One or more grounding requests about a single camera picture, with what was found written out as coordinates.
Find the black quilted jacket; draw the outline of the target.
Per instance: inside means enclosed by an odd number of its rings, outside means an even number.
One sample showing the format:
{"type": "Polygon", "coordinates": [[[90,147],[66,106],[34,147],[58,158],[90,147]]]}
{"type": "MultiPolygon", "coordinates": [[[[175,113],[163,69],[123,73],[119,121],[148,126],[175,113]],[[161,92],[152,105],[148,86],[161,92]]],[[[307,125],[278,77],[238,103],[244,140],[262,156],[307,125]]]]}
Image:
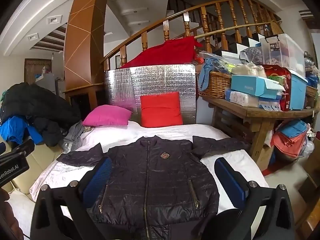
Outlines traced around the black quilted jacket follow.
{"type": "Polygon", "coordinates": [[[100,145],[59,156],[71,166],[95,166],[107,157],[111,176],[88,214],[106,239],[208,239],[219,191],[201,162],[206,155],[246,149],[234,138],[139,138],[103,152],[100,145]]]}

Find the blue garment on sofa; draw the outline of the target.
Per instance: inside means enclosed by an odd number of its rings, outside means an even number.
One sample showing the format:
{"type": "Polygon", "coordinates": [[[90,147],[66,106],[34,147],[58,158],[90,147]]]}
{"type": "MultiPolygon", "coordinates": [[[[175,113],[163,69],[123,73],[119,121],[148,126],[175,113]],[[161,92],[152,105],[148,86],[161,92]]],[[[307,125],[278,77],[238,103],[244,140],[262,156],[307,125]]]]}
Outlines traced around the blue garment on sofa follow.
{"type": "Polygon", "coordinates": [[[5,141],[15,142],[20,145],[23,143],[25,132],[28,132],[34,144],[38,145],[43,143],[43,137],[36,130],[36,128],[29,125],[19,116],[10,117],[3,124],[1,124],[1,137],[5,141]]]}

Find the white bed blanket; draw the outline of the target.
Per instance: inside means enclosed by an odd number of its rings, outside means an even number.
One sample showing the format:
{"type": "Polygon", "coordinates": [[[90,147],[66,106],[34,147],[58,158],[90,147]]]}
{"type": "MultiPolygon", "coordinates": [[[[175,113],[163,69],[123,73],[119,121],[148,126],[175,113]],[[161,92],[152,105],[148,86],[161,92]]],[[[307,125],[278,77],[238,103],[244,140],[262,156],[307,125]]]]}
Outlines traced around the white bed blanket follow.
{"type": "MultiPolygon", "coordinates": [[[[97,127],[81,135],[80,151],[86,151],[101,144],[103,151],[120,145],[135,142],[141,137],[158,136],[168,140],[192,140],[193,136],[225,139],[227,135],[209,125],[192,124],[162,128],[144,128],[136,122],[129,122],[124,127],[97,127]]],[[[9,203],[25,237],[30,235],[31,219],[39,188],[43,184],[50,187],[64,187],[73,180],[80,180],[89,171],[89,167],[72,167],[57,162],[62,153],[59,147],[49,148],[37,145],[27,156],[29,170],[15,178],[14,190],[10,193],[9,203]]],[[[268,187],[259,167],[244,150],[221,153],[231,167],[240,172],[247,181],[255,181],[262,187],[268,187]]]]}

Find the pile of dark coats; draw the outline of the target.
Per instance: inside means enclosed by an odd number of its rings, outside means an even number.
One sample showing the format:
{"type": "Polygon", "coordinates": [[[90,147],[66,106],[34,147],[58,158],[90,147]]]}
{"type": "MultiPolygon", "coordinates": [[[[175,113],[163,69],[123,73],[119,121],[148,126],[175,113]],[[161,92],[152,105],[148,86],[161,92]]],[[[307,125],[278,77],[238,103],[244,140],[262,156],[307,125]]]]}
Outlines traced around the pile of dark coats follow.
{"type": "Polygon", "coordinates": [[[19,116],[42,135],[48,147],[56,146],[81,120],[79,111],[65,99],[36,84],[11,86],[2,97],[1,124],[19,116]]]}

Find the grey garment on bed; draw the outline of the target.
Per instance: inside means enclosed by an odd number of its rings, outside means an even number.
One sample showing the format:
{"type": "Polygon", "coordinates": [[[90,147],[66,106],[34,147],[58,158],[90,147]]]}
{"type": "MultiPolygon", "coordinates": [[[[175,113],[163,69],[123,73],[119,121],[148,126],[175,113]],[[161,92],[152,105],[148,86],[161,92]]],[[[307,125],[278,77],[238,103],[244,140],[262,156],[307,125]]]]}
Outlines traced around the grey garment on bed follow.
{"type": "Polygon", "coordinates": [[[89,133],[92,130],[90,126],[84,126],[82,121],[74,124],[68,131],[67,135],[59,142],[59,146],[62,148],[63,153],[67,154],[82,146],[82,135],[89,133]]]}

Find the folded orange blue cloth stack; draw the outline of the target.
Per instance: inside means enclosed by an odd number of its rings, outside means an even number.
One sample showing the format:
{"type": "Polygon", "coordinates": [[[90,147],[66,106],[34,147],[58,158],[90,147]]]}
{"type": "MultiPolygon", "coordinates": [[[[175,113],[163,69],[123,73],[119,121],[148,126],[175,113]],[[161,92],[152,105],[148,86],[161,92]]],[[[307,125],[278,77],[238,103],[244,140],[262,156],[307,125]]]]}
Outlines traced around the folded orange blue cloth stack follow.
{"type": "Polygon", "coordinates": [[[281,124],[272,135],[271,145],[282,154],[296,158],[306,145],[309,128],[310,125],[302,120],[292,120],[281,124]]]}

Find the wooden side table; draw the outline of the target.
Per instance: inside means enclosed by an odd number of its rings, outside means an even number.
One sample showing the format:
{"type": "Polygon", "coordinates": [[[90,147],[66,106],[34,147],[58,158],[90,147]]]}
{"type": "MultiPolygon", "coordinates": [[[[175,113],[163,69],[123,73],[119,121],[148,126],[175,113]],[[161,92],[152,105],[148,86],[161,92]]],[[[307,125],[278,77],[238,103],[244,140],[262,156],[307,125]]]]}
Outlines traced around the wooden side table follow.
{"type": "Polygon", "coordinates": [[[212,126],[231,137],[250,144],[249,155],[261,171],[267,169],[272,148],[265,145],[269,131],[281,121],[312,117],[315,122],[319,108],[301,111],[272,112],[261,108],[237,105],[225,99],[203,96],[202,99],[213,109],[212,126]]]}

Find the pink pillow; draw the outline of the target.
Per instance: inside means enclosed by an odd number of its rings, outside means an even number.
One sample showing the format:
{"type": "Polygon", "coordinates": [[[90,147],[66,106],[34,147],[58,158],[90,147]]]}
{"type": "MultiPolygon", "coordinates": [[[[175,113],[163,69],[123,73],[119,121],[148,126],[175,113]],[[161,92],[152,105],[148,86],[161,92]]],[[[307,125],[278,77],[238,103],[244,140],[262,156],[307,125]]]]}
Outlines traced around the pink pillow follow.
{"type": "Polygon", "coordinates": [[[115,105],[101,105],[84,119],[84,126],[127,126],[132,112],[115,105]]]}

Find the white patterned tissue pack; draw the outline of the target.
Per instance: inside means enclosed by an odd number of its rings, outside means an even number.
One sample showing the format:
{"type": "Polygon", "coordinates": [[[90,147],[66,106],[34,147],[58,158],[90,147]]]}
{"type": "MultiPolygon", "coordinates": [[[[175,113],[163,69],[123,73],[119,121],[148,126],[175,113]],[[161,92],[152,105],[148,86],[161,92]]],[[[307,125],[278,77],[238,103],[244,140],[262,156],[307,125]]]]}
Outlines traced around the white patterned tissue pack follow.
{"type": "Polygon", "coordinates": [[[225,99],[229,102],[236,103],[243,107],[259,107],[259,98],[243,92],[225,89],[225,99]]]}

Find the brown wooden column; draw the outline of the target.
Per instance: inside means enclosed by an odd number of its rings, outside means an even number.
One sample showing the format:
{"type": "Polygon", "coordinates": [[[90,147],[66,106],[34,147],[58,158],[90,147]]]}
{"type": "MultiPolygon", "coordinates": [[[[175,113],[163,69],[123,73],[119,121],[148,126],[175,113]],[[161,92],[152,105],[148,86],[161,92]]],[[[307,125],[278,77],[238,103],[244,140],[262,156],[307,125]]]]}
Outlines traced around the brown wooden column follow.
{"type": "Polygon", "coordinates": [[[65,47],[66,98],[86,94],[91,109],[103,89],[104,25],[107,0],[74,0],[69,14],[65,47]]]}

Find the silver foil insulation panel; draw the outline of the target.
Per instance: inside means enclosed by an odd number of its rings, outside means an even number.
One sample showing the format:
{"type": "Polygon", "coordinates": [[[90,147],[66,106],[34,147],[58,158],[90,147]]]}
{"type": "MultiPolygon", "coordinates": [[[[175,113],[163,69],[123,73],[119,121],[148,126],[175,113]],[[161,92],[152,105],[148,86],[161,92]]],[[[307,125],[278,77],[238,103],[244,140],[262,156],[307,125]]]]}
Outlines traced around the silver foil insulation panel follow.
{"type": "Polygon", "coordinates": [[[142,66],[105,72],[109,103],[132,112],[141,123],[140,97],[179,92],[183,123],[196,123],[196,69],[193,64],[142,66]]]}

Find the red pillow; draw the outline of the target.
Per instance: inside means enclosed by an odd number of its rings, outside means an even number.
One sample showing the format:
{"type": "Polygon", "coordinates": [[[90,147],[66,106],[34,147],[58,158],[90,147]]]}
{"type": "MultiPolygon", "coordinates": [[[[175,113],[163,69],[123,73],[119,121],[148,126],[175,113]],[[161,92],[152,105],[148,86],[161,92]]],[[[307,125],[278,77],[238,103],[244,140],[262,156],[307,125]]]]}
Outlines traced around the red pillow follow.
{"type": "Polygon", "coordinates": [[[183,125],[179,92],[140,96],[141,126],[158,128],[183,125]]]}

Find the light blue cardboard box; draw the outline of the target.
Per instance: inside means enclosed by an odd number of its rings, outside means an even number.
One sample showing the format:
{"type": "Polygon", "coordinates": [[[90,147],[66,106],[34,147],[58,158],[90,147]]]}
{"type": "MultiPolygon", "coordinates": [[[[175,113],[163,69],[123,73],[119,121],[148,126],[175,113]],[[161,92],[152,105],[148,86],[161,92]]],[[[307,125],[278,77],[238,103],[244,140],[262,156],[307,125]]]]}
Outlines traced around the light blue cardboard box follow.
{"type": "Polygon", "coordinates": [[[276,99],[285,92],[285,88],[278,81],[251,75],[232,75],[231,89],[268,99],[276,99]]]}

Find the wicker basket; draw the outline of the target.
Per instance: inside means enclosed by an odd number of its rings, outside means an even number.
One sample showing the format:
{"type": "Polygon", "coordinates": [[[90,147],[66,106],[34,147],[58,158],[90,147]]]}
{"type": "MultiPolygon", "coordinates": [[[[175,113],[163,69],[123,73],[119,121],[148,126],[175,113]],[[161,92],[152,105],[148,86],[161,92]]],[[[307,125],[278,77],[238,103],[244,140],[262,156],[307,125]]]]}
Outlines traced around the wicker basket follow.
{"type": "Polygon", "coordinates": [[[199,90],[199,95],[224,99],[225,89],[231,87],[231,80],[232,77],[228,74],[210,71],[208,87],[204,91],[199,90]]]}

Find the blue plastic bin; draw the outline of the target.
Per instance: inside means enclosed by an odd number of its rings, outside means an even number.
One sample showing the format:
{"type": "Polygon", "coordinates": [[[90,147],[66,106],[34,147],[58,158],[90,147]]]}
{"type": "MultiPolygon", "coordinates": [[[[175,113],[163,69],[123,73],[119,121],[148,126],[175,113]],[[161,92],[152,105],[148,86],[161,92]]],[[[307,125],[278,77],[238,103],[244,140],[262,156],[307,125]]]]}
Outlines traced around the blue plastic bin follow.
{"type": "Polygon", "coordinates": [[[306,87],[308,81],[293,70],[291,73],[291,95],[290,95],[290,110],[302,110],[304,108],[306,87]]]}

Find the red gift box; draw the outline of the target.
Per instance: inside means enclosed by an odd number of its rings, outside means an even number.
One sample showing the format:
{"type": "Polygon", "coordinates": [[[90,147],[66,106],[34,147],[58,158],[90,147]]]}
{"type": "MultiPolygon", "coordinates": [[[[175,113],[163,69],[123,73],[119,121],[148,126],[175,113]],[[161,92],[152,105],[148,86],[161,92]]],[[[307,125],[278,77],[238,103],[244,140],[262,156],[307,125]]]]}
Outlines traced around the red gift box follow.
{"type": "Polygon", "coordinates": [[[290,110],[291,99],[291,73],[285,67],[278,65],[263,64],[265,74],[268,79],[279,82],[285,89],[280,100],[280,108],[282,111],[287,112],[290,110]]]}

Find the blue cloth in basket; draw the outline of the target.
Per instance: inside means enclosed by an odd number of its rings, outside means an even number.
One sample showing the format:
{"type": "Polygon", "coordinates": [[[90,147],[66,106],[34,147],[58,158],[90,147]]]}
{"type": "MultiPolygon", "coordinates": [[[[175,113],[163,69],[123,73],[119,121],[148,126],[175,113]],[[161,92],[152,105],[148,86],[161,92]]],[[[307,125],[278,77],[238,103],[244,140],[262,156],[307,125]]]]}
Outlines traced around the blue cloth in basket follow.
{"type": "Polygon", "coordinates": [[[210,72],[229,74],[229,71],[226,67],[226,61],[218,56],[207,57],[204,59],[198,80],[200,91],[204,91],[208,88],[210,72]]]}

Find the clear plastic storage box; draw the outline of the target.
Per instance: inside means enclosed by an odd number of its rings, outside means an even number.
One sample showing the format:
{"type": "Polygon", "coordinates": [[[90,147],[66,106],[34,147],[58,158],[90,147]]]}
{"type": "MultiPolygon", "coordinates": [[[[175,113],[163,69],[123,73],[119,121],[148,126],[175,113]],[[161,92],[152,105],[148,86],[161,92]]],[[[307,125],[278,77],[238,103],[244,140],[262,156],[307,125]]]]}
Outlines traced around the clear plastic storage box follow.
{"type": "Polygon", "coordinates": [[[278,65],[305,77],[304,51],[287,34],[260,39],[263,64],[278,65]]]}

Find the red cloth on railing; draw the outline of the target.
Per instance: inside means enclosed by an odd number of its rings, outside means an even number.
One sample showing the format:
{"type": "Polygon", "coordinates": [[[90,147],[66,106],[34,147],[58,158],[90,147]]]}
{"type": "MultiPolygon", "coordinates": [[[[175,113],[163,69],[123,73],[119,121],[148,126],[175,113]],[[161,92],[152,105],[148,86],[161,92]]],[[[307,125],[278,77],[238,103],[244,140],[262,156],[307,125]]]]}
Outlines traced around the red cloth on railing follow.
{"type": "Polygon", "coordinates": [[[141,52],[121,68],[187,64],[196,59],[196,48],[202,48],[193,36],[165,41],[141,52]]]}

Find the wooden stair railing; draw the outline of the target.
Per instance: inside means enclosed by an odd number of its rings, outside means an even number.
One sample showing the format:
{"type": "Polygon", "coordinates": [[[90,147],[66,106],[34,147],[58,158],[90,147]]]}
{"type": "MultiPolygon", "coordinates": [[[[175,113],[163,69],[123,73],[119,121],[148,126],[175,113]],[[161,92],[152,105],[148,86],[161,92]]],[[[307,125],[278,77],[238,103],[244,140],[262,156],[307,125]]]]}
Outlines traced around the wooden stair railing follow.
{"type": "Polygon", "coordinates": [[[111,59],[116,56],[116,66],[127,63],[128,47],[139,40],[142,50],[148,48],[148,34],[161,29],[163,41],[193,36],[203,43],[208,52],[227,51],[231,44],[242,44],[282,34],[281,19],[267,6],[257,0],[217,0],[175,12],[156,21],[121,42],[104,56],[101,64],[111,68],[111,59]]]}

